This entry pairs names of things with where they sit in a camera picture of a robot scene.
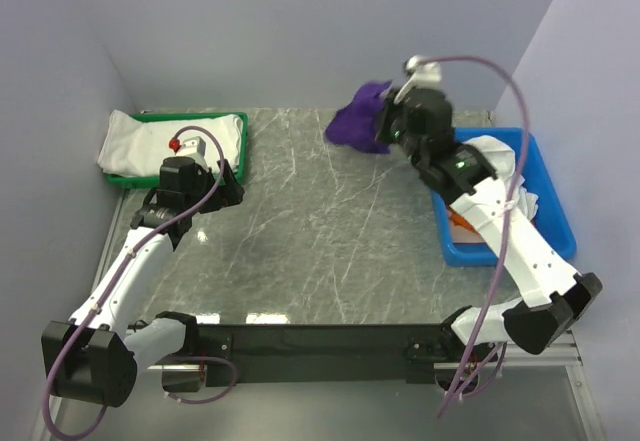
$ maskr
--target gray marble surface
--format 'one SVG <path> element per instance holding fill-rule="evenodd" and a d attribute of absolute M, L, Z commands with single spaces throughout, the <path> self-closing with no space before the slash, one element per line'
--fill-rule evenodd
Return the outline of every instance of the gray marble surface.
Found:
<path fill-rule="evenodd" d="M 430 193 L 400 153 L 325 143 L 331 109 L 242 111 L 244 202 L 194 218 L 134 319 L 174 310 L 223 323 L 438 322 L 484 301 L 492 270 L 446 265 Z M 456 124 L 490 122 L 463 112 Z M 143 196 L 125 193 L 114 255 Z M 505 277 L 496 302 L 516 293 Z"/>

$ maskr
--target cable clip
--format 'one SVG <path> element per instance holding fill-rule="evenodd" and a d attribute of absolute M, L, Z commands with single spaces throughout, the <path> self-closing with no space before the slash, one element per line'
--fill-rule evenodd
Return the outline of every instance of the cable clip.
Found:
<path fill-rule="evenodd" d="M 518 203 L 516 203 L 515 199 L 510 199 L 509 201 L 506 201 L 504 203 L 504 209 L 502 210 L 503 214 L 507 211 L 513 211 L 513 208 L 515 208 L 518 205 Z"/>

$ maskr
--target white fabric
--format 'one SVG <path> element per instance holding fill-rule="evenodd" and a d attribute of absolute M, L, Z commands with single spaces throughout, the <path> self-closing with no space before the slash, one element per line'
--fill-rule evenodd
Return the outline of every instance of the white fabric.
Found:
<path fill-rule="evenodd" d="M 199 126 L 209 130 L 222 146 L 231 168 L 237 168 L 242 138 L 242 119 L 238 116 L 141 123 L 121 111 L 111 113 L 109 131 L 98 157 L 98 165 L 109 174 L 157 176 L 164 158 L 173 154 L 169 149 L 169 140 L 184 126 Z M 197 131 L 186 132 L 181 139 L 198 134 Z M 205 135 L 202 137 L 206 143 L 205 160 L 214 173 L 218 172 L 218 150 Z"/>
<path fill-rule="evenodd" d="M 496 168 L 498 178 L 505 183 L 508 189 L 516 171 L 516 155 L 513 149 L 499 139 L 487 135 L 471 138 L 465 141 L 465 143 L 476 147 L 485 155 L 489 162 Z M 523 183 L 524 178 L 520 176 L 517 184 L 518 188 L 513 193 L 513 199 L 516 206 L 520 208 L 527 219 L 532 220 L 538 212 L 538 195 L 528 192 L 523 186 Z M 454 226 L 451 220 L 449 221 L 449 227 L 451 228 L 453 241 L 456 243 L 484 242 L 480 235 L 472 233 L 462 226 Z"/>

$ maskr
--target white wall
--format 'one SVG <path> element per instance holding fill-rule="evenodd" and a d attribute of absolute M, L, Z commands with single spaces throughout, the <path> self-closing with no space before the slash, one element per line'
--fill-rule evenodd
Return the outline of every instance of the white wall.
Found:
<path fill-rule="evenodd" d="M 418 53 L 475 53 L 513 70 L 551 0 L 83 0 L 134 101 L 161 106 L 338 106 Z M 502 83 L 448 68 L 460 107 Z"/>
<path fill-rule="evenodd" d="M 0 410 L 31 431 L 40 334 L 86 296 L 117 192 L 95 158 L 109 112 L 133 109 L 77 0 L 0 0 Z"/>
<path fill-rule="evenodd" d="M 640 0 L 554 0 L 516 70 L 534 134 L 604 291 L 576 326 L 609 439 L 640 438 Z M 503 124 L 519 124 L 510 94 Z"/>

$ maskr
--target blue plastic tray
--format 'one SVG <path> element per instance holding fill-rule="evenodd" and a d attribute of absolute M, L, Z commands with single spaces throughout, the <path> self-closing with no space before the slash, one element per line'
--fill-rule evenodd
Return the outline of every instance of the blue plastic tray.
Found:
<path fill-rule="evenodd" d="M 485 134 L 493 136 L 513 148 L 516 159 L 520 156 L 520 144 L 522 143 L 522 129 L 520 128 L 457 128 L 456 133 L 460 141 Z M 558 195 L 553 188 L 536 140 L 533 136 L 530 136 L 529 139 L 529 155 L 522 175 L 527 190 L 540 197 L 538 212 L 534 219 L 535 226 L 558 255 L 564 259 L 570 259 L 576 253 L 576 240 L 562 210 Z M 445 261 L 451 266 L 495 266 L 498 259 L 486 244 L 453 242 L 449 229 L 447 207 L 439 194 L 432 193 L 438 237 Z"/>

